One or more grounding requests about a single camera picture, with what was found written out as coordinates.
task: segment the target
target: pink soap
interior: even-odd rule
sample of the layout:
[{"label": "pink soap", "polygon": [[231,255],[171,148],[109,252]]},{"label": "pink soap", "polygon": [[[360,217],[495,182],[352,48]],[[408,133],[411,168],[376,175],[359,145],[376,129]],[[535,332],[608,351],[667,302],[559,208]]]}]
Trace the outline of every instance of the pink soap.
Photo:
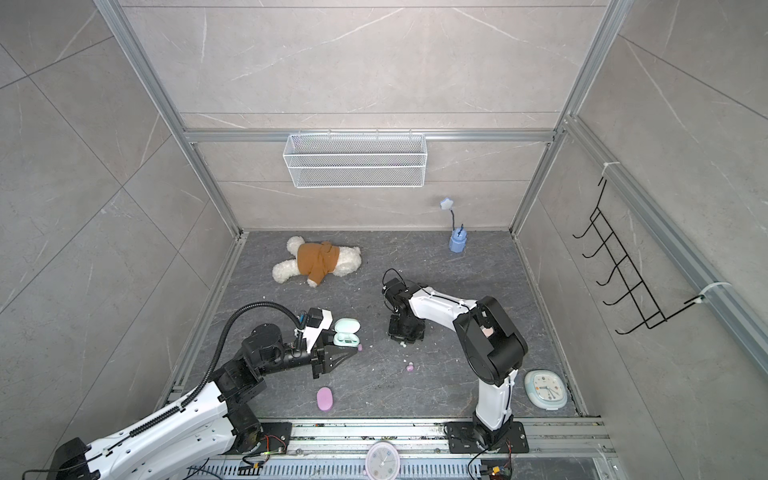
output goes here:
[{"label": "pink soap", "polygon": [[323,388],[317,391],[317,408],[323,410],[324,412],[327,412],[331,410],[332,406],[333,406],[333,394],[331,393],[331,389],[324,386]]}]

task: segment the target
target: teddy bear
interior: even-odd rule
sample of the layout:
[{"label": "teddy bear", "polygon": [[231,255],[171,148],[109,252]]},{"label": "teddy bear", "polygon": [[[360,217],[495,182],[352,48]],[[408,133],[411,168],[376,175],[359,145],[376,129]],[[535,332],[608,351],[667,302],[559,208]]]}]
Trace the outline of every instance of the teddy bear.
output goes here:
[{"label": "teddy bear", "polygon": [[286,246],[295,258],[273,267],[272,278],[278,283],[285,283],[295,275],[307,275],[306,282],[314,288],[326,274],[345,276],[362,263],[360,247],[337,247],[328,241],[306,243],[302,237],[289,238]]}]

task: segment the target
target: light blue clock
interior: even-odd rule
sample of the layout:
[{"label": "light blue clock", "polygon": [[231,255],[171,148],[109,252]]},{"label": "light blue clock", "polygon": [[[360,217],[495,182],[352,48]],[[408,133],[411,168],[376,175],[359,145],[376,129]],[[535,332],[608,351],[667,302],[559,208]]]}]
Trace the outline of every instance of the light blue clock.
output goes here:
[{"label": "light blue clock", "polygon": [[568,403],[568,389],[555,372],[532,370],[525,375],[525,393],[540,409],[557,410]]}]

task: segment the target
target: brown sweater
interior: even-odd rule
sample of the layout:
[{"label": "brown sweater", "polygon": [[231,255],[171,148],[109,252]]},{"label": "brown sweater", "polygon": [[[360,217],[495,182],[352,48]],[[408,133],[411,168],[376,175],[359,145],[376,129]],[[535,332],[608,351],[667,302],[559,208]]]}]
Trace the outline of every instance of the brown sweater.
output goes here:
[{"label": "brown sweater", "polygon": [[330,242],[302,243],[296,253],[299,273],[308,275],[318,285],[327,273],[333,272],[339,261],[339,248]]}]

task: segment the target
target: wire basket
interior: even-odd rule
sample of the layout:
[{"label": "wire basket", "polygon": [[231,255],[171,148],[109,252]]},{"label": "wire basket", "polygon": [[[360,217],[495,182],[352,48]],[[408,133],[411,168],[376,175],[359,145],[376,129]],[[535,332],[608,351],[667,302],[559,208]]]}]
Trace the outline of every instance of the wire basket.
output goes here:
[{"label": "wire basket", "polygon": [[422,134],[293,134],[283,158],[296,188],[421,187],[427,165]]}]

